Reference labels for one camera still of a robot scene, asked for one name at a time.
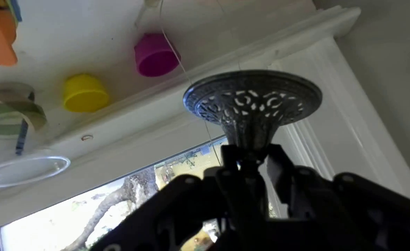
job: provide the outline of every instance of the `pink plastic cup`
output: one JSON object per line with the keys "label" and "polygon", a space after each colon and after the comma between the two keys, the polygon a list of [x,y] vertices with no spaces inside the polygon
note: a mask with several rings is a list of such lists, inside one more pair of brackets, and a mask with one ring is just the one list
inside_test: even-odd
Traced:
{"label": "pink plastic cup", "polygon": [[137,71],[143,76],[159,77],[170,73],[179,65],[176,55],[161,33],[145,34],[134,50]]}

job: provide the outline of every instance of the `yellow cup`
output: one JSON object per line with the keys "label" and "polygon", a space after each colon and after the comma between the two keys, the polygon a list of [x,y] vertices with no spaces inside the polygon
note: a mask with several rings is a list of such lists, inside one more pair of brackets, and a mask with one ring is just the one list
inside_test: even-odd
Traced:
{"label": "yellow cup", "polygon": [[98,79],[79,74],[66,80],[63,100],[68,111],[92,113],[108,105],[109,94]]}

